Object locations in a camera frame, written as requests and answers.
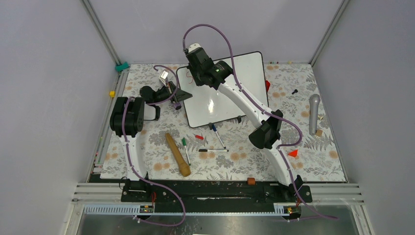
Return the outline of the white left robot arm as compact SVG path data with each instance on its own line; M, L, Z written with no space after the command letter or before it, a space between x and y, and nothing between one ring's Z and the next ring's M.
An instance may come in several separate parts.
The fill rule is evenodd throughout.
M167 82L157 91L144 86L139 97L118 97L110 117L110 128L122 142L127 163L126 178L139 181L146 177L146 164L141 153L139 141L145 121L157 121L161 115L159 105L169 101L176 109L181 108L181 101L192 98L192 94L181 90L172 81Z

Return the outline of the white whiteboard black frame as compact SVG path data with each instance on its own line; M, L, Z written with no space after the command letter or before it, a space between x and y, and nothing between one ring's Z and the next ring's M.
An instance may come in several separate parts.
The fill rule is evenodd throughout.
M236 72L242 86L266 106L269 105L263 56L259 51L240 54L234 57ZM182 91L192 94L184 101L184 109L191 128L216 123L244 113L225 95L209 86L196 86L190 71L184 66L176 71Z

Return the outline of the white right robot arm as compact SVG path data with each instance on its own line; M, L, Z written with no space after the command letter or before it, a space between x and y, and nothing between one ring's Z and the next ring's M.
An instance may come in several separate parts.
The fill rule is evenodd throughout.
M214 62L201 46L185 48L187 68L197 86L209 86L229 98L249 119L255 130L249 135L250 142L261 149L275 169L277 182L282 185L281 197L288 202L300 195L302 179L293 174L284 156L280 139L282 122L286 121L278 111L272 111L261 103L236 76L234 61Z

